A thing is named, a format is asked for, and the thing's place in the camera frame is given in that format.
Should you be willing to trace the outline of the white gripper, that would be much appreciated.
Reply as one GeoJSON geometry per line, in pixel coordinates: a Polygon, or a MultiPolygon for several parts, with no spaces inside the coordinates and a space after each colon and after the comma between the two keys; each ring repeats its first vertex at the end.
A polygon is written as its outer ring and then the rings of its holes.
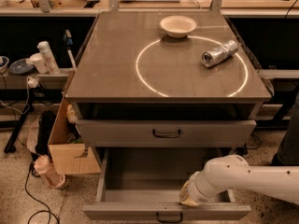
{"type": "Polygon", "coordinates": [[[203,172],[193,173],[179,192],[179,201],[186,206],[198,206],[217,195],[217,188],[206,178],[203,172]]]}

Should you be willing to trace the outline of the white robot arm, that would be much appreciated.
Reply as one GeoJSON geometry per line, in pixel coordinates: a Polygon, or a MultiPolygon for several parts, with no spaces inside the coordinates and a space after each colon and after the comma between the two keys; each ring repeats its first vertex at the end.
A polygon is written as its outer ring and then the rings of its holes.
{"type": "Polygon", "coordinates": [[[298,166],[250,166],[239,155],[209,160],[193,173],[179,193],[188,206],[207,203],[228,189],[249,189],[288,203],[299,204],[298,166]]]}

